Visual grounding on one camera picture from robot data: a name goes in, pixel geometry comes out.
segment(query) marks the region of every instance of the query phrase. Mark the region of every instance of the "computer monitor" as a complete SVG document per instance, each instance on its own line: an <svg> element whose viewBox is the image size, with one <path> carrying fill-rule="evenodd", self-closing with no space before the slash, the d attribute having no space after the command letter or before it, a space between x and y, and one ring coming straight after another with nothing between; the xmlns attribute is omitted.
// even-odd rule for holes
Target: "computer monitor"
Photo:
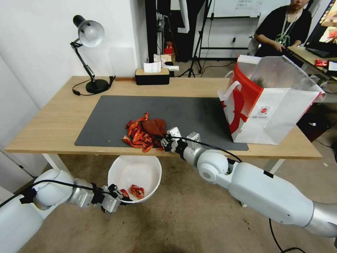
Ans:
<svg viewBox="0 0 337 253"><path fill-rule="evenodd" d="M321 56L337 57L337 1L331 0L307 40L308 51Z"/></svg>

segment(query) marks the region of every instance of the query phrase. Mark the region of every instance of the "desk lamp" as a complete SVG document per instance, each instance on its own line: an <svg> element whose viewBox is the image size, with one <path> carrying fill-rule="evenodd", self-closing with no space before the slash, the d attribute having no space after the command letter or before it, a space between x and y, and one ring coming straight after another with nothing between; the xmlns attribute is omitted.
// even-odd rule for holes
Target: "desk lamp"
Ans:
<svg viewBox="0 0 337 253"><path fill-rule="evenodd" d="M82 57L78 52L78 48L81 46L96 47L104 38L103 26L93 20L85 20L82 16L76 15L73 18L75 26L78 28L78 38L71 42L70 45L77 54L78 58L83 64L85 71L90 76L91 81L87 83L86 90L89 93L98 94L109 89L109 83L106 80L95 80L95 74L91 68L85 64Z"/></svg>

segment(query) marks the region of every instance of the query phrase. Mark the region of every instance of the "paper shopping bag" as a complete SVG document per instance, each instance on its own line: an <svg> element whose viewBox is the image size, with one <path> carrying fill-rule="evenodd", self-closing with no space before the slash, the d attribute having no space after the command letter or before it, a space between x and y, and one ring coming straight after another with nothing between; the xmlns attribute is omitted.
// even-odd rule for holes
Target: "paper shopping bag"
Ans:
<svg viewBox="0 0 337 253"><path fill-rule="evenodd" d="M218 91L234 142L279 144L324 91L286 57L240 56Z"/></svg>

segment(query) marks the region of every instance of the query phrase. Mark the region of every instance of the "lamp shade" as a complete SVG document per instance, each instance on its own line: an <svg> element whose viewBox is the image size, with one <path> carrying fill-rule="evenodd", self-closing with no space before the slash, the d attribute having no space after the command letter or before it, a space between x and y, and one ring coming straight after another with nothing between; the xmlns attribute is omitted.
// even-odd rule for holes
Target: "lamp shade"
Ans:
<svg viewBox="0 0 337 253"><path fill-rule="evenodd" d="M104 38L103 26L93 20L85 20L82 16L76 15L73 18L74 24L78 28L78 38L86 47L98 46Z"/></svg>

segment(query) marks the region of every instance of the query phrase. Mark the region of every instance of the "black lamp base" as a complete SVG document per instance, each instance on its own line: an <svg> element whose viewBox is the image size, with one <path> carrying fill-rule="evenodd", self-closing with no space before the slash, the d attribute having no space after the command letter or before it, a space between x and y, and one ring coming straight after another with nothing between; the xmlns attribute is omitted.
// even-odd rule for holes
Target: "black lamp base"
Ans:
<svg viewBox="0 0 337 253"><path fill-rule="evenodd" d="M106 91L109 89L109 83L106 80L103 79L97 79L96 80L96 85L93 85L92 82L90 81L87 83L85 86L87 92L93 93L93 94L98 94L103 91Z"/></svg>

